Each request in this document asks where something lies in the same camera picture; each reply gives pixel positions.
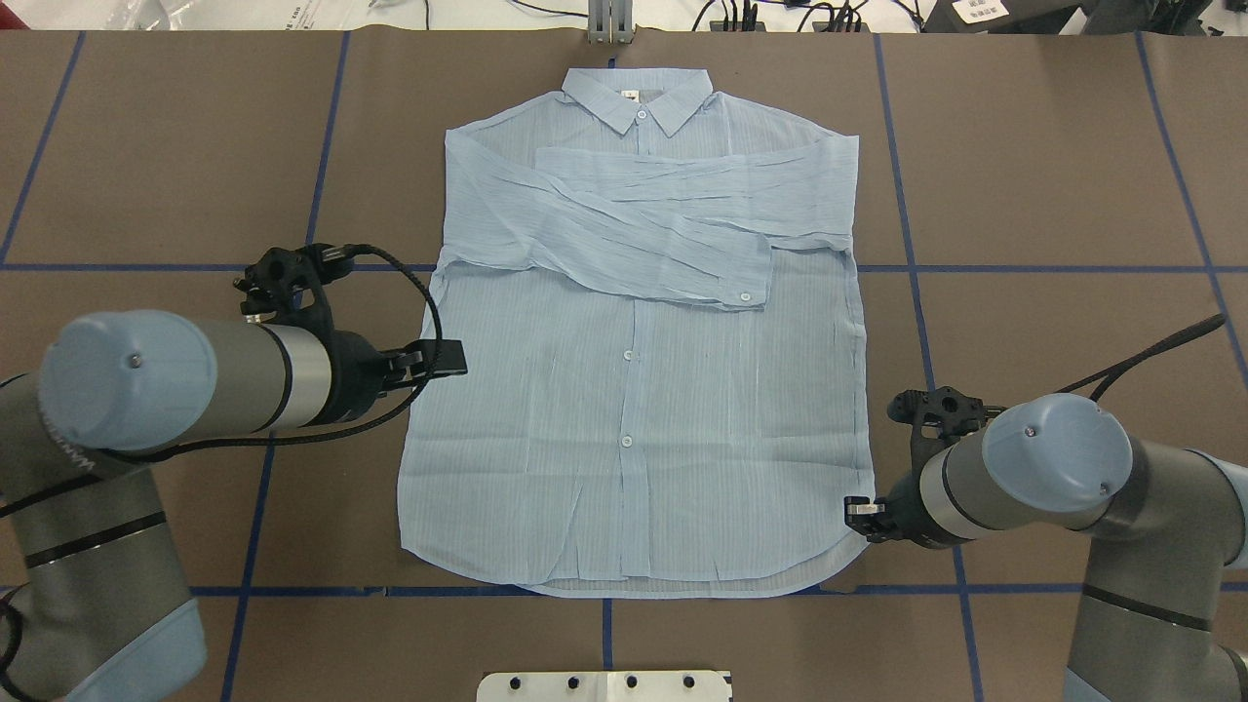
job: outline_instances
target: collar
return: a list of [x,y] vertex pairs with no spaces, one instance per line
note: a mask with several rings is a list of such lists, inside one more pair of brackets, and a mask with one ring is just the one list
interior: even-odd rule
[[[663,95],[638,105],[620,90],[661,90]],[[645,107],[669,137],[676,134],[710,97],[710,76],[689,69],[572,69],[563,92],[617,134],[628,131]]]

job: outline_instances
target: white sticker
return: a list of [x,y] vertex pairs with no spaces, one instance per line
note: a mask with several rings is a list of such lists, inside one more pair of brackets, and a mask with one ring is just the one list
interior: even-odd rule
[[957,10],[957,16],[968,25],[986,22],[1010,14],[1001,0],[957,0],[953,2],[953,9]]

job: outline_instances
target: shirt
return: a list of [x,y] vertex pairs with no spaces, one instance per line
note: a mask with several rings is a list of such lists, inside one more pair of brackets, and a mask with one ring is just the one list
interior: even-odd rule
[[446,147],[431,289],[469,373],[413,405],[403,547],[589,597],[847,565],[842,500],[874,491],[857,137],[705,71],[574,69]]

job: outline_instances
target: gray robot arm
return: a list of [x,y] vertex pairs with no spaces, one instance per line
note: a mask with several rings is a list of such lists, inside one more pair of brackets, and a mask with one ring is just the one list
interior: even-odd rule
[[0,385],[0,513],[30,578],[0,607],[0,701],[155,702],[198,673],[203,630],[150,462],[349,421],[387,391],[467,372],[441,327],[393,351],[333,327],[323,285],[377,251],[271,250],[236,281],[250,324],[89,315],[39,373]]
[[[941,388],[915,410],[977,402]],[[1244,657],[1213,642],[1211,622],[1223,567],[1248,565],[1246,505],[1248,470],[1128,437],[1094,402],[1063,393],[1007,410],[885,498],[849,498],[846,520],[872,541],[931,548],[1032,522],[1085,533],[1067,702],[1239,702]]]

